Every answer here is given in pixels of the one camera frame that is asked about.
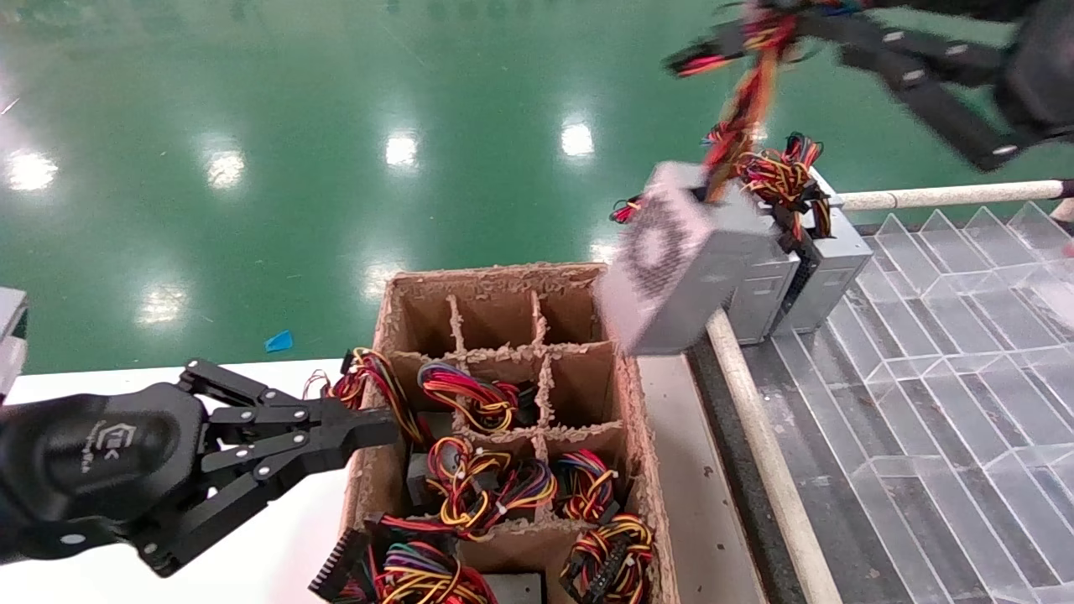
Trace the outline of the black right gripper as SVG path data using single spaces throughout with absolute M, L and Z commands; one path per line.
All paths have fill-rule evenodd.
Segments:
M 970 19 L 1024 19 L 1010 42 L 1004 64 L 1004 54 L 995 47 L 950 41 L 923 30 L 890 28 L 862 13 L 879 8 L 909 8 Z M 982 171 L 993 171 L 1028 148 L 1029 134 L 1040 140 L 1071 136 L 1071 1 L 755 3 L 756 19 L 796 14 L 800 14 L 799 34 L 836 43 L 843 64 L 874 73 L 894 99 Z M 948 91 L 950 84 L 967 88 L 998 84 L 998 107 L 1012 127 L 1002 130 L 991 126 Z

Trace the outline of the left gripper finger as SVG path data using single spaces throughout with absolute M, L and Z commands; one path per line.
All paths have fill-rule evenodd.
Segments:
M 398 425 L 388 409 L 349 409 L 331 397 L 300 400 L 205 359 L 188 361 L 176 387 L 223 404 L 212 409 L 208 419 L 220 438 L 265 438 L 315 428 L 359 438 L 398 436 Z

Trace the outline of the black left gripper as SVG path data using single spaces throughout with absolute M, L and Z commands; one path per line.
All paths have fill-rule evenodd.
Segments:
M 207 418 L 195 396 L 171 383 L 3 408 L 3 562 L 137 540 L 139 558 L 166 578 L 299 481 L 400 437 L 302 430 L 198 463 Z

